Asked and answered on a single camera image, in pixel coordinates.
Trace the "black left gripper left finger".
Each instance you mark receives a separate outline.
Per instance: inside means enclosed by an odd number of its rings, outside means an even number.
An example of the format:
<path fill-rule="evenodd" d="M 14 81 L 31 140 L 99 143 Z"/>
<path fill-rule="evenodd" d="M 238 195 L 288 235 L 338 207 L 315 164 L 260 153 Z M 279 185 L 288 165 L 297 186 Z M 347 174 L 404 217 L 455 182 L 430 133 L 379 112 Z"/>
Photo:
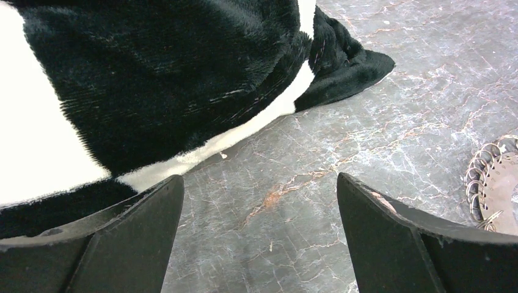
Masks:
<path fill-rule="evenodd" d="M 184 200 L 173 175 L 1 209 L 2 292 L 159 292 Z"/>

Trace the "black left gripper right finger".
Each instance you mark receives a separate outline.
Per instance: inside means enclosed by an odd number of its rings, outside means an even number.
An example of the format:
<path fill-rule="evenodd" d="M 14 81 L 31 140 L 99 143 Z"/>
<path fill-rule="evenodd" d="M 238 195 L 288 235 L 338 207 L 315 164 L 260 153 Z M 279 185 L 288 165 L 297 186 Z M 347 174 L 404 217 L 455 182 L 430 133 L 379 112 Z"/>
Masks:
<path fill-rule="evenodd" d="M 361 293 L 517 292 L 516 236 L 436 217 L 347 173 L 337 200 Z"/>

